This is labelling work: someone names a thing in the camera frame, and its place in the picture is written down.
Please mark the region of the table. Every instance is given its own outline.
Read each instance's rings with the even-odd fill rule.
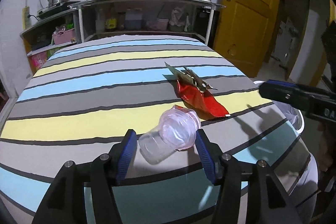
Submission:
[[[238,160],[266,160],[285,189],[293,190],[309,153],[248,77],[192,38],[121,35],[59,50],[14,105],[0,136],[0,198],[18,224],[31,223],[64,162],[92,161],[129,128],[146,133],[165,110],[184,106],[164,62],[186,66],[218,89],[211,92],[231,117],[201,119],[211,142]],[[244,223],[247,185],[241,188]],[[218,191],[207,180],[195,147],[158,165],[147,163],[138,147],[114,195],[123,223],[207,223]],[[85,198],[88,223],[93,223],[88,187]]]

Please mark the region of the wooden door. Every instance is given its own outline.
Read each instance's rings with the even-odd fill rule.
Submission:
[[[263,63],[276,21],[279,0],[223,0],[214,50],[248,77]]]

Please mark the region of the black stripe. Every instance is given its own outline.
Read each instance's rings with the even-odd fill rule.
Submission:
[[[297,176],[296,179],[294,180],[292,186],[291,186],[291,187],[289,188],[289,190],[287,191],[288,194],[290,194],[290,193],[294,190],[296,184],[298,183],[298,181],[299,181],[300,178],[302,177],[303,173],[305,172],[305,170],[306,170],[306,168],[307,168],[309,162],[310,162],[310,154],[308,155],[306,162],[304,163],[304,165],[303,165],[302,169],[300,170],[298,176]]]
[[[56,72],[60,72],[60,71],[66,71],[66,70],[70,70],[70,69],[77,69],[77,68],[83,68],[83,67],[88,67],[88,66],[93,66],[93,65],[97,65],[97,64],[103,64],[103,63],[107,63],[107,62],[115,62],[115,61],[126,61],[126,60],[149,60],[149,59],[167,59],[167,58],[186,58],[186,57],[203,57],[203,58],[223,58],[221,56],[168,56],[168,57],[152,57],[152,58],[132,58],[132,59],[116,59],[116,60],[106,60],[103,62],[98,62],[98,63],[92,63],[92,64],[87,64],[87,65],[83,65],[83,66],[79,66],[79,67],[75,67],[75,68],[68,68],[68,69],[62,69],[62,70],[58,70],[58,71],[53,71],[50,73],[47,73],[45,75],[52,75]],[[33,78],[38,78],[38,77],[42,77],[44,75],[38,75],[38,76],[34,76]]]
[[[151,40],[151,41],[154,41],[154,40],[166,40],[166,39],[170,39],[170,40],[183,40],[183,41],[192,41],[192,42],[200,42],[199,40],[196,40],[194,38],[194,40],[189,40],[189,39],[179,39],[179,38],[158,38],[158,39],[134,39],[134,40],[121,40],[121,41],[115,41],[115,42],[109,42],[109,43],[106,43],[106,44],[112,44],[112,43],[118,43],[118,42],[130,42],[130,41],[148,41],[148,40]],[[88,45],[88,46],[85,46],[85,47],[78,47],[78,48],[87,48],[87,47],[92,47],[92,46],[101,46],[101,45],[106,45],[106,44],[93,44],[93,45]],[[64,51],[61,51],[61,52],[69,52],[69,51],[73,51],[73,50],[76,50],[78,48],[72,48],[72,49],[68,49],[68,50],[64,50]]]
[[[26,177],[26,178],[33,179],[33,180],[38,180],[38,181],[47,182],[47,183],[52,183],[53,180],[54,180],[53,178],[50,178],[50,177],[45,177],[45,176],[36,175],[36,174],[33,174],[33,173],[27,173],[27,172],[24,172],[24,171],[20,171],[20,170],[14,169],[12,167],[9,167],[7,165],[4,165],[2,163],[0,163],[0,167],[2,169],[5,169],[5,170],[11,172],[11,173],[17,174],[21,177]]]
[[[253,145],[254,143],[256,143],[257,141],[261,140],[263,137],[267,136],[269,133],[271,133],[272,131],[274,131],[275,129],[277,129],[279,126],[281,126],[282,124],[284,124],[285,122],[287,122],[287,119],[283,119],[282,121],[278,122],[277,124],[275,124],[274,126],[270,127],[269,129],[265,130],[263,133],[260,133],[258,136],[248,140],[247,142],[238,145],[237,147],[226,151],[225,153],[228,153],[230,155],[234,155],[236,153],[238,153],[239,151],[248,148],[249,146]]]
[[[7,201],[9,201],[10,203],[12,203],[15,207],[19,208],[21,211],[34,216],[35,212],[29,210],[28,208],[22,206],[21,204],[17,203],[16,201],[14,201],[13,199],[11,199],[8,195],[6,195],[3,191],[0,190],[0,195],[3,196],[4,199],[6,199]]]
[[[164,51],[203,51],[203,52],[215,52],[214,50],[210,49],[209,47],[205,48],[204,50],[201,50],[201,49],[162,49],[162,50],[155,50],[155,51],[119,51],[119,52],[105,52],[105,53],[97,53],[96,55],[92,55],[92,56],[87,56],[87,57],[78,57],[76,59],[71,59],[71,60],[68,60],[68,61],[64,61],[64,62],[61,62],[61,63],[55,63],[55,64],[52,64],[50,66],[43,66],[43,68],[49,68],[49,67],[52,67],[52,66],[55,66],[55,65],[61,65],[61,64],[64,64],[64,63],[68,63],[68,62],[72,62],[72,61],[77,61],[77,60],[81,60],[81,59],[84,59],[84,58],[92,58],[92,57],[98,57],[98,56],[103,56],[103,55],[108,55],[108,54],[116,54],[116,53],[120,53],[120,52],[128,52],[128,53],[132,53],[132,52],[164,52]]]
[[[251,91],[254,91],[254,90],[258,90],[258,87],[253,88],[253,89],[247,89],[247,90],[231,90],[231,91],[227,91],[227,92],[213,93],[213,95],[214,96],[223,96],[223,95],[229,95],[229,94],[233,94],[233,93],[251,92]],[[137,108],[137,107],[144,107],[144,106],[171,104],[171,103],[176,103],[176,102],[182,102],[182,99],[174,98],[174,99],[169,99],[169,100],[151,101],[151,102],[139,103],[139,104],[99,106],[99,107],[93,107],[93,108],[88,108],[88,109],[84,109],[84,110],[76,110],[76,111],[70,111],[70,112],[60,112],[60,113],[43,114],[43,115],[31,115],[31,116],[23,116],[23,117],[10,117],[7,120],[16,121],[16,120],[33,119],[33,118],[50,118],[50,117],[58,117],[58,116],[73,116],[73,115],[85,114],[85,113],[90,113],[90,112],[96,112],[96,111],[99,111],[99,110]]]
[[[73,54],[69,54],[69,55],[66,55],[66,56],[60,56],[60,57],[57,57],[57,58],[53,58],[50,61],[57,60],[57,59],[60,59],[60,58],[67,58],[69,56],[76,55],[76,54],[83,54],[85,52],[95,52],[95,51],[102,51],[102,50],[107,50],[108,51],[108,52],[103,53],[103,54],[86,56],[86,57],[82,57],[82,58],[101,56],[101,55],[105,55],[105,54],[114,53],[113,51],[110,52],[110,50],[115,49],[115,48],[119,48],[119,47],[157,47],[157,46],[167,46],[167,45],[168,46],[192,46],[192,47],[204,47],[205,46],[204,44],[203,45],[192,45],[192,44],[119,45],[119,46],[110,46],[110,47],[105,47],[105,48],[98,48],[98,49],[95,49],[95,50],[88,50],[88,51],[84,51],[84,52],[75,52]],[[214,52],[213,49],[211,49],[209,47],[206,47],[206,48],[207,48],[207,51]],[[171,49],[171,50],[172,51],[176,51],[176,50],[185,51],[184,49]],[[142,51],[119,51],[119,52],[142,52]]]
[[[288,147],[288,149],[278,158],[275,163],[272,165],[272,168],[275,169],[279,166],[279,164],[287,157],[287,155],[292,151],[296,143],[300,140],[301,136],[297,136],[296,139],[292,142],[292,144]]]
[[[172,66],[173,68],[181,68],[181,67],[205,67],[205,66],[211,66],[211,67],[234,67],[233,65],[210,65],[210,64],[203,64],[203,65],[183,65],[183,66]],[[30,86],[28,88],[25,88],[25,90],[29,90],[32,88],[35,88],[37,86],[43,86],[43,85],[48,85],[48,84],[52,84],[52,83],[58,83],[58,82],[63,82],[65,80],[72,80],[72,79],[78,79],[78,78],[82,78],[82,77],[87,77],[87,76],[95,76],[95,75],[102,75],[105,73],[112,73],[112,72],[125,72],[125,71],[142,71],[142,70],[149,70],[149,69],[165,69],[167,68],[166,66],[162,66],[162,67],[149,67],[149,68],[134,68],[134,69],[117,69],[117,70],[105,70],[105,71],[100,71],[100,72],[96,72],[96,73],[92,73],[89,75],[79,75],[79,76],[74,76],[74,77],[70,77],[70,78],[64,78],[64,79],[59,79],[59,80],[55,80],[55,81],[51,81],[51,82],[47,82],[47,83],[43,83],[43,84],[39,84],[39,85],[35,85],[35,86]]]
[[[259,105],[257,107],[248,108],[240,112],[235,112],[231,114],[230,117],[223,117],[223,118],[215,118],[208,121],[202,121],[201,125],[206,126],[208,124],[221,122],[224,120],[228,120],[231,118],[235,118],[237,116],[246,114],[248,112],[267,107],[273,105],[273,102],[269,102],[263,105]],[[139,139],[142,134],[137,134],[137,138]],[[8,142],[8,143],[16,143],[16,144],[26,144],[26,145],[43,145],[43,146],[53,146],[53,145],[80,145],[80,144],[92,144],[92,143],[111,143],[111,142],[121,142],[123,136],[118,137],[108,137],[108,138],[102,138],[102,137],[95,137],[95,138],[89,138],[89,139],[79,139],[79,140],[66,140],[66,141],[23,141],[23,140],[12,140],[12,139],[5,139],[0,138],[0,141],[2,142]]]
[[[225,76],[225,75],[216,75],[216,76],[208,76],[208,77],[202,77],[202,79],[208,79],[208,78],[220,78],[220,77],[227,77],[227,78],[234,78],[234,77],[246,77],[245,75],[229,75],[229,76]],[[140,82],[140,83],[127,83],[127,84],[115,84],[115,85],[106,85],[106,86],[99,86],[93,89],[88,89],[88,90],[76,90],[73,92],[66,92],[66,93],[60,93],[60,94],[51,94],[51,95],[44,95],[44,96],[40,96],[37,98],[31,98],[31,99],[27,99],[27,100],[21,100],[18,101],[17,104],[22,103],[22,102],[30,102],[30,101],[35,101],[35,100],[39,100],[39,99],[43,99],[43,98],[52,98],[52,97],[60,97],[60,96],[64,96],[64,95],[69,95],[69,94],[76,94],[76,93],[86,93],[86,92],[90,92],[93,90],[100,90],[100,89],[112,89],[116,86],[131,86],[131,85],[148,85],[148,84],[154,84],[154,83],[164,83],[168,80],[161,80],[161,81],[157,81],[157,82]]]

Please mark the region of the white container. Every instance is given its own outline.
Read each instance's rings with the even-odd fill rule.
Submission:
[[[158,164],[176,149],[192,147],[200,127],[201,122],[192,109],[169,109],[161,115],[156,127],[139,138],[140,153],[150,164]]]
[[[105,13],[103,8],[100,8],[96,17],[96,33],[105,32]]]

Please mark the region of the plastic container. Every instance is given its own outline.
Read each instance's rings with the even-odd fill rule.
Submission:
[[[39,70],[45,62],[47,62],[47,52],[40,52],[31,56],[31,61],[36,68]]]
[[[176,149],[192,147],[200,127],[194,110],[173,107],[161,115],[156,127],[139,138],[140,153],[150,164],[158,164]]]
[[[105,32],[105,13],[103,8],[100,8],[96,16],[96,33]]]
[[[67,31],[58,31],[56,34],[53,34],[55,45],[63,44],[76,39],[75,29]]]
[[[125,15],[126,30],[140,30],[142,22],[142,9],[127,9]]]
[[[157,18],[156,27],[159,31],[166,31],[169,19]]]

